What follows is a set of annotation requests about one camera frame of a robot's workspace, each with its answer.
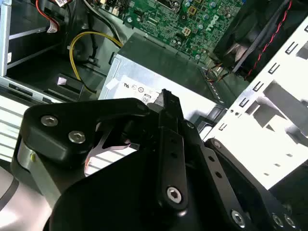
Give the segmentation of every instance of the silver screw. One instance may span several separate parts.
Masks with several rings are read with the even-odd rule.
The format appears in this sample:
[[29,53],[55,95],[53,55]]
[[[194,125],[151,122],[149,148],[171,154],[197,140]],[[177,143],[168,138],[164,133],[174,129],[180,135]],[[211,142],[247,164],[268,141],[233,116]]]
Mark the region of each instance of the silver screw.
[[190,128],[194,128],[194,125],[193,125],[191,122],[186,121],[186,124],[187,124],[187,126],[189,126]]
[[221,145],[218,141],[214,141],[213,144],[215,145],[215,147],[221,148]]
[[282,228],[283,227],[282,220],[274,213],[272,214],[272,217],[273,217],[274,222]]
[[179,204],[182,200],[182,195],[178,189],[174,187],[167,188],[167,196],[168,198],[176,204]]
[[294,221],[288,215],[285,214],[284,219],[292,228],[296,228]]
[[245,228],[245,221],[244,218],[242,217],[242,215],[235,210],[232,210],[231,212],[231,216],[232,219],[234,220],[234,222],[241,228]]
[[68,138],[73,143],[83,143],[86,141],[86,136],[82,131],[71,131]]
[[41,123],[45,126],[48,127],[54,127],[58,125],[58,119],[54,116],[51,115],[44,115],[41,119],[40,119]]

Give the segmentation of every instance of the black fan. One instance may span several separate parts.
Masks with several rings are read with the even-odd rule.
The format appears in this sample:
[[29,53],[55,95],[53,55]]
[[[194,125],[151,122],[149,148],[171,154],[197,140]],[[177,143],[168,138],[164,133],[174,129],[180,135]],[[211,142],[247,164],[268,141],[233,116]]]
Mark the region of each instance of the black fan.
[[252,81],[307,15],[306,0],[249,0],[214,54],[226,68]]

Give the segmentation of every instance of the sticker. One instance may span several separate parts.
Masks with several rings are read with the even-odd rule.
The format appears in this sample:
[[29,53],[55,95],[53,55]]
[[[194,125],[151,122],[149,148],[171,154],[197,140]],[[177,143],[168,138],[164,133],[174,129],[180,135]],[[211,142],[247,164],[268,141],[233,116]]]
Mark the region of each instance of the sticker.
[[8,63],[12,61],[12,52],[8,53]]
[[47,33],[56,33],[58,31],[58,28],[57,28],[57,24],[54,23],[53,21],[50,21],[50,27],[49,29],[47,30]]
[[114,88],[117,84],[119,83],[119,81],[115,78],[111,79],[109,83],[106,84],[106,87],[111,90],[112,88]]
[[60,7],[63,7],[65,4],[67,4],[67,0],[55,0],[55,1]]
[[159,93],[155,89],[139,83],[127,76],[123,76],[118,84],[114,97],[117,99],[136,98],[145,104],[148,104],[154,103],[158,96]]

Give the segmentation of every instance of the motherboard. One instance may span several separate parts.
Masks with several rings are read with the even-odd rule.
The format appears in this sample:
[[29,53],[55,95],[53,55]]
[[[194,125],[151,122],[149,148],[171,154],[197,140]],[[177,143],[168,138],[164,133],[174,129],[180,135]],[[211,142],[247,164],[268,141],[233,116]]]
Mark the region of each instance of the motherboard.
[[101,0],[98,7],[205,63],[244,0]]

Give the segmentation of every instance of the yellow wire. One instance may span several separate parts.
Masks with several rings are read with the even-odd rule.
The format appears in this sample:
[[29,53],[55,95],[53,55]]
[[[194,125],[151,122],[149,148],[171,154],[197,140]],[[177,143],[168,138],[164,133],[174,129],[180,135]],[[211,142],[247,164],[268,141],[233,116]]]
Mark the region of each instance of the yellow wire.
[[82,82],[82,80],[81,80],[81,78],[80,78],[80,76],[79,76],[79,73],[78,73],[78,71],[77,71],[77,68],[76,68],[76,65],[75,65],[75,62],[74,62],[74,58],[73,58],[73,49],[74,49],[74,45],[75,45],[75,43],[78,41],[78,39],[80,39],[81,37],[83,37],[83,36],[85,36],[85,35],[89,35],[89,34],[100,35],[100,36],[102,36],[102,37],[104,37],[104,38],[107,38],[107,39],[109,39],[110,41],[114,42],[114,43],[115,43],[116,45],[118,45],[119,47],[123,47],[123,44],[120,43],[118,40],[116,40],[115,38],[113,38],[113,37],[111,37],[111,36],[109,36],[109,35],[107,35],[107,34],[104,34],[104,33],[95,32],[95,31],[85,31],[85,32],[82,32],[82,33],[76,35],[76,37],[73,38],[72,43],[71,43],[71,46],[70,46],[70,48],[69,48],[69,60],[70,60],[70,62],[71,62],[71,65],[72,65],[72,68],[73,68],[73,71],[74,71],[74,73],[75,73],[76,78],[77,78],[79,81],[81,81],[81,82]]

